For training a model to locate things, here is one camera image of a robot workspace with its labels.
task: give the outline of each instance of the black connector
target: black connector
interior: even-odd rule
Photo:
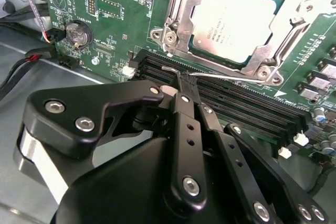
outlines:
[[[50,43],[60,42],[67,37],[67,32],[65,30],[52,28],[47,31],[47,37],[50,40]]]
[[[29,58],[33,55],[39,55],[40,59],[50,59],[56,57],[57,53],[54,46],[34,48],[26,52],[25,58]]]
[[[72,70],[79,65],[79,60],[62,55],[58,57],[58,64],[64,68]]]

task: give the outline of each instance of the metal lever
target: metal lever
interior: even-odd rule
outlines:
[[[254,176],[267,183],[284,222],[329,223],[322,208],[238,124],[227,125],[225,132],[237,140]]]
[[[224,161],[223,169],[228,172],[235,187],[240,206],[235,208],[238,222],[283,223],[268,206],[235,138],[223,132],[215,112],[202,104],[198,106],[198,113],[204,126],[203,138],[212,141],[208,144]]]
[[[194,119],[193,100],[178,92],[171,104],[172,171],[165,200],[179,216],[190,216],[206,204],[201,125]]]

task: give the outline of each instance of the bolt hole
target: bolt hole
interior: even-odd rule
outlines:
[[[281,79],[278,77],[273,78],[272,83],[273,84],[279,84],[281,82]]]
[[[160,34],[157,33],[157,32],[154,32],[154,33],[153,33],[153,38],[154,38],[154,39],[159,39],[159,38],[160,38]]]
[[[55,104],[52,105],[51,108],[52,108],[53,110],[59,110],[59,106],[58,106],[58,105],[55,105]]]
[[[191,124],[187,124],[187,127],[189,130],[193,131],[194,130],[194,126],[192,126]]]
[[[195,142],[191,139],[187,139],[187,143],[189,143],[189,145],[194,146]]]
[[[82,121],[81,124],[82,124],[83,126],[86,126],[86,127],[88,127],[88,126],[90,125],[89,122],[87,122],[87,121]]]
[[[243,166],[242,162],[239,161],[239,160],[236,160],[236,164],[237,164],[239,167],[242,167],[242,166]]]
[[[330,4],[332,5],[332,8],[336,8],[336,0],[330,1]]]
[[[313,10],[313,6],[312,6],[312,5],[308,5],[308,6],[306,7],[306,10],[307,10],[307,11]]]

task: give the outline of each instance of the green circuit board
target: green circuit board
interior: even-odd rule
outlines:
[[[59,53],[78,58],[80,65],[117,82],[127,81],[122,68],[129,61],[129,52],[141,49],[166,57],[166,53],[150,38],[153,28],[160,28],[165,22],[169,0],[48,0],[52,26],[65,29],[72,20],[86,23],[92,30],[93,42],[83,50],[75,49],[66,39],[57,43]],[[336,110],[335,84],[332,82],[316,100],[299,95],[297,87],[307,82],[311,71],[319,71],[318,65],[336,46],[336,15],[321,14],[311,25],[301,41],[280,68],[285,81],[281,86],[270,87],[238,82],[288,105],[312,111],[316,107]],[[211,71],[203,66],[173,57],[197,70]],[[335,120],[327,122],[332,127]]]

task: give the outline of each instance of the motherboard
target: motherboard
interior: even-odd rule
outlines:
[[[58,52],[83,68],[124,82],[145,49],[310,112],[306,150],[334,156],[336,0],[48,1]]]

